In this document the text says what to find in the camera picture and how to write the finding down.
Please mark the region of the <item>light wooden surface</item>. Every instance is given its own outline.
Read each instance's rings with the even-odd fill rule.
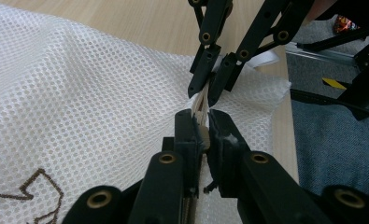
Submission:
[[[160,51],[194,55],[199,29],[187,0],[0,0],[0,3],[63,17],[99,31]],[[263,0],[234,0],[218,44],[223,52],[236,51]],[[259,70],[288,77],[283,47],[275,51],[280,62]],[[273,119],[274,156],[298,180],[292,128],[291,102],[287,96]]]

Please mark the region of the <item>brown stitching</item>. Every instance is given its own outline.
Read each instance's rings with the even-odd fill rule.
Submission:
[[[53,219],[50,223],[55,224],[57,222],[58,219],[58,214],[59,214],[59,210],[62,206],[62,199],[64,196],[63,191],[61,190],[61,188],[59,188],[59,186],[52,180],[52,178],[50,177],[50,175],[47,175],[47,173],[45,173],[45,170],[42,168],[39,168],[32,176],[30,176],[29,179],[27,179],[24,184],[22,184],[19,187],[19,190],[21,191],[21,193],[24,196],[21,195],[9,195],[9,194],[0,194],[0,198],[4,198],[4,199],[14,199],[14,200],[21,200],[21,201],[28,201],[28,200],[32,200],[34,198],[34,195],[30,194],[29,192],[27,192],[27,188],[33,183],[35,182],[35,180],[40,176],[43,175],[51,184],[52,186],[56,189],[56,191],[58,191],[59,193],[59,200],[58,200],[58,204],[56,206],[56,209],[47,213],[44,216],[41,217],[36,217],[35,218],[35,223],[39,223],[39,221],[41,221],[44,218],[47,217],[51,217],[53,216]]]

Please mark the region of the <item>white mesh garment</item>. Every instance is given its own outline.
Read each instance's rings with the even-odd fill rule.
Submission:
[[[192,60],[0,5],[0,223],[60,223],[87,189],[141,179],[174,135]],[[214,108],[271,153],[271,115],[289,86],[245,66]],[[235,200],[201,195],[197,223],[239,222]]]

